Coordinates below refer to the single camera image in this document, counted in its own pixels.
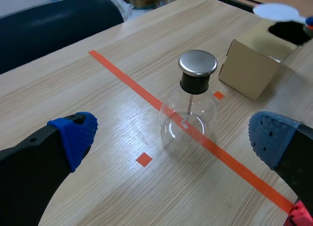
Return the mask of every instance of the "blue rubber pad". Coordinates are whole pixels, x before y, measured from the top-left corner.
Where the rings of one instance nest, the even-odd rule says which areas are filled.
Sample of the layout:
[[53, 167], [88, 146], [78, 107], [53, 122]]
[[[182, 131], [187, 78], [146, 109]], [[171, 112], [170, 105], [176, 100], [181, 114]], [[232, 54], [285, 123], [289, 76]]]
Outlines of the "blue rubber pad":
[[79, 112], [76, 114], [86, 116], [83, 124], [76, 124], [66, 118], [58, 118], [48, 122], [48, 125], [59, 129], [63, 148], [72, 172], [82, 162], [83, 155], [86, 149], [93, 144], [94, 136], [98, 130], [97, 118], [91, 113]]
[[313, 25], [313, 16], [306, 18], [305, 22], [307, 25]]
[[271, 170], [278, 165], [300, 124], [271, 112], [258, 112], [250, 119], [248, 132], [253, 151]]

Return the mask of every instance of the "chair backrest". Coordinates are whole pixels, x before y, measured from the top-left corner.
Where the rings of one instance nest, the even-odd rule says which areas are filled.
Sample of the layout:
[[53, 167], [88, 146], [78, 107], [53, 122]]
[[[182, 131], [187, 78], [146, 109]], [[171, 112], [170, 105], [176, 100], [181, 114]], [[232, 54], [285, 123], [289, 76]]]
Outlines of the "chair backrest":
[[0, 17], [0, 74], [120, 23], [110, 0], [60, 0]]

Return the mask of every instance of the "clear glass flask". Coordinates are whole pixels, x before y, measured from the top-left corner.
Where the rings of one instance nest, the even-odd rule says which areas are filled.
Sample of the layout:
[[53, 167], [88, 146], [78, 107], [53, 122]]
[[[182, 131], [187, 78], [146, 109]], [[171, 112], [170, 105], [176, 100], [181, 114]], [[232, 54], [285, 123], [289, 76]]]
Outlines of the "clear glass flask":
[[210, 75], [217, 68], [216, 58], [202, 50], [190, 50], [179, 58], [180, 83], [162, 101], [161, 135], [179, 146], [189, 145], [187, 129], [196, 128], [211, 138], [218, 117], [217, 103], [209, 90]]

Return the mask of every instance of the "black bottle neck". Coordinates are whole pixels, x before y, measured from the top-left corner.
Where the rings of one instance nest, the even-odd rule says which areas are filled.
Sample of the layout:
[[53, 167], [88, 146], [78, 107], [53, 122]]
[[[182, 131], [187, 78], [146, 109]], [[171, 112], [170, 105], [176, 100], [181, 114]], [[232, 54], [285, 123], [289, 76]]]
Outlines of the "black bottle neck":
[[206, 92], [209, 88], [209, 79], [210, 76], [195, 77], [183, 73], [180, 81], [180, 87], [189, 94], [202, 94]]

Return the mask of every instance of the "orange tape line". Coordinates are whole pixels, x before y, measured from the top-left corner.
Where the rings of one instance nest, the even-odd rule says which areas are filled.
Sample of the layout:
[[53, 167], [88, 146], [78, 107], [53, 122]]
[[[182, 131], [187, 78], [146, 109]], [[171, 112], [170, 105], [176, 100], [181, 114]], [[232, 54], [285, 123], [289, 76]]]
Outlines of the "orange tape line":
[[[110, 61], [104, 58], [98, 52], [92, 50], [89, 52], [91, 56], [93, 56], [99, 63], [101, 63], [105, 68], [111, 71], [116, 77], [118, 77], [123, 83], [132, 88], [138, 95], [140, 95], [143, 99], [149, 102], [153, 107], [157, 110], [161, 109], [161, 101], [147, 92], [142, 86], [136, 83], [131, 77], [127, 76], [123, 73], [119, 68], [113, 65]], [[213, 143], [209, 138], [202, 135], [195, 127], [191, 126], [187, 123], [188, 128], [185, 129], [181, 125], [182, 117], [177, 114], [175, 111], [164, 108], [164, 112], [182, 129], [184, 129], [195, 141], [200, 143], [204, 148], [210, 151], [214, 156], [216, 156], [219, 160], [221, 160], [225, 165], [227, 165], [230, 169], [236, 172], [239, 176], [241, 176], [244, 180], [246, 180], [249, 184], [251, 184], [254, 188], [256, 188], [260, 193], [270, 199], [274, 204], [276, 204], [279, 208], [285, 211], [287, 214], [290, 213], [293, 208], [293, 203], [287, 200], [283, 195], [281, 195], [278, 191], [272, 188], [265, 181], [257, 177], [253, 172], [251, 172], [248, 168], [238, 162], [235, 158], [233, 158], [230, 154], [228, 154], [224, 149], [217, 146]]]

